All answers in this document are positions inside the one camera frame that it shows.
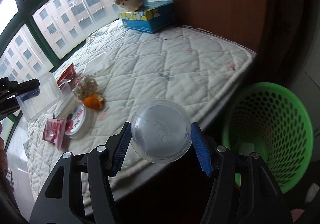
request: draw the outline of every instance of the clear plastic lid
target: clear plastic lid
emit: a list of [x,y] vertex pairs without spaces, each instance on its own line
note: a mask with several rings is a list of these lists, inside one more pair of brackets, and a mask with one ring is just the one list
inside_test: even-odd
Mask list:
[[104,52],[85,65],[84,74],[95,76],[97,72],[102,71],[103,69],[107,69],[108,67],[108,56],[107,53]]
[[18,104],[28,122],[35,121],[44,111],[59,102],[62,92],[51,72],[38,78],[38,89],[17,97]]
[[141,105],[131,120],[131,145],[145,160],[170,163],[191,145],[191,120],[183,107],[163,99]]

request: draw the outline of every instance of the person's hand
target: person's hand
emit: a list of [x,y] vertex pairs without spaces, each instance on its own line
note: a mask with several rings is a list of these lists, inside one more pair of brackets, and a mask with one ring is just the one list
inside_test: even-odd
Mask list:
[[[2,132],[2,124],[0,123],[0,134]],[[5,171],[8,172],[8,164],[6,160],[7,156],[4,151],[4,140],[0,137],[0,172]]]

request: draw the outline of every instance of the crumpled paper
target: crumpled paper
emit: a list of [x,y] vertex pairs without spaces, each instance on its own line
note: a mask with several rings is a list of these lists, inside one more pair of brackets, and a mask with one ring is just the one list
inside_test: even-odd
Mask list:
[[89,95],[90,92],[96,92],[98,84],[92,76],[84,76],[78,85],[73,89],[76,98],[83,100]]

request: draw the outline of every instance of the screw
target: screw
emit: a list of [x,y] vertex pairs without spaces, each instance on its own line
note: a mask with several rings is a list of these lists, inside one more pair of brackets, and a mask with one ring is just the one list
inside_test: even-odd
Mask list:
[[69,158],[71,156],[71,153],[70,152],[65,152],[62,157],[63,158]]
[[106,149],[105,146],[98,146],[98,147],[97,147],[97,151],[98,151],[98,152],[103,152],[105,149]]
[[251,157],[254,158],[254,159],[258,159],[260,157],[260,155],[258,153],[256,153],[256,152],[253,152],[251,154]]
[[224,147],[224,146],[218,146],[217,147],[217,150],[219,151],[219,152],[225,152],[226,151],[226,148]]

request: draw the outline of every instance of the apartment building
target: apartment building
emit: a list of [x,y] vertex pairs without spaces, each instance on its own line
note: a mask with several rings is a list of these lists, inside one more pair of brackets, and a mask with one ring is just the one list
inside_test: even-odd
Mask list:
[[[118,12],[115,0],[50,0],[33,18],[50,47],[62,58],[90,33],[116,20]],[[11,81],[26,81],[51,68],[26,25],[0,58],[0,76]]]

